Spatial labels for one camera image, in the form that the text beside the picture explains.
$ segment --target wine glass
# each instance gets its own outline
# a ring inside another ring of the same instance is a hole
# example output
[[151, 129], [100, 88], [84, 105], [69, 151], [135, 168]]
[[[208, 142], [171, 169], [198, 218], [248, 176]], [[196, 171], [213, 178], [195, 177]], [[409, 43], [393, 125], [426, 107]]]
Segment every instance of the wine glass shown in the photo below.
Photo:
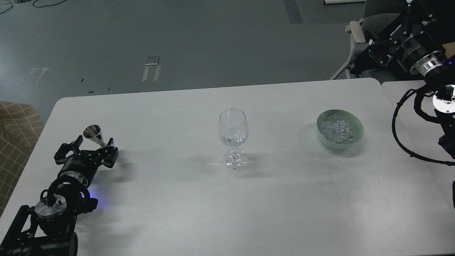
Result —
[[236, 108], [223, 111], [218, 124], [220, 140], [227, 146], [233, 147], [224, 156], [224, 163], [231, 169], [242, 168], [247, 163], [247, 155], [238, 149], [248, 138], [248, 124], [245, 113]]

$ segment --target gray floor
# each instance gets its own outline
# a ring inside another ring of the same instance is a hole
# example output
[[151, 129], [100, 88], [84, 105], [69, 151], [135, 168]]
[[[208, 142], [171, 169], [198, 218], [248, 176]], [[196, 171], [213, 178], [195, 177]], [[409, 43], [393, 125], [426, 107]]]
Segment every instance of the gray floor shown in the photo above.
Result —
[[[364, 3], [296, 0], [301, 23], [291, 24], [292, 1], [14, 3], [0, 15], [0, 100], [31, 104], [45, 122], [63, 97], [327, 80]], [[162, 68], [142, 82], [148, 56]]]

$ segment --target glass bowl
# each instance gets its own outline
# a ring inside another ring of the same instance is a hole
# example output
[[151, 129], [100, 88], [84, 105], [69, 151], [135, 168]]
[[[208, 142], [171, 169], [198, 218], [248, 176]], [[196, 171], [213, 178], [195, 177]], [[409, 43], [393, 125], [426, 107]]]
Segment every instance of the glass bowl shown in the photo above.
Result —
[[319, 139], [331, 148], [349, 148], [364, 136], [361, 121], [344, 110], [332, 109], [322, 112], [316, 124]]

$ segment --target green bowl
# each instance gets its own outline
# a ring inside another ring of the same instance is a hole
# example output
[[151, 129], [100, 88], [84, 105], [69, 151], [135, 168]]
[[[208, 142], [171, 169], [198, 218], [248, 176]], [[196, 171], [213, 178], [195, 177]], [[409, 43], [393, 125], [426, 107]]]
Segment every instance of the green bowl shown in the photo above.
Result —
[[[321, 134], [320, 130], [320, 124], [325, 122], [330, 116], [336, 114], [338, 120], [344, 120], [346, 121], [349, 126], [351, 127], [351, 131], [354, 133], [354, 138], [355, 140], [350, 143], [340, 143], [340, 142], [335, 142], [332, 140], [327, 139]], [[331, 148], [336, 148], [336, 149], [345, 149], [349, 148], [352, 145], [355, 145], [358, 143], [362, 137], [364, 136], [364, 126], [362, 125], [361, 121], [353, 114], [344, 111], [344, 110], [339, 110], [339, 109], [332, 109], [332, 110], [327, 110], [325, 112], [322, 112], [318, 116], [318, 119], [316, 121], [317, 125], [317, 130], [318, 130], [318, 137], [319, 139], [326, 144], [327, 146]]]

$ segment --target gray chair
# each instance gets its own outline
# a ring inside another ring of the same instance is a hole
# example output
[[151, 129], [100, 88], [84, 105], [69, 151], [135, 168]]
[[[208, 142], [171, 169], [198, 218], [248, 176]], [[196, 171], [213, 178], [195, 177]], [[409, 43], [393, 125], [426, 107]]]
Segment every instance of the gray chair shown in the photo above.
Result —
[[346, 78], [358, 78], [351, 75], [354, 61], [368, 46], [368, 41], [392, 23], [403, 11], [404, 6], [399, 0], [366, 0], [364, 17], [359, 21], [351, 21], [345, 32], [350, 34], [349, 56], [347, 61], [335, 72], [330, 80], [336, 79], [341, 73]]

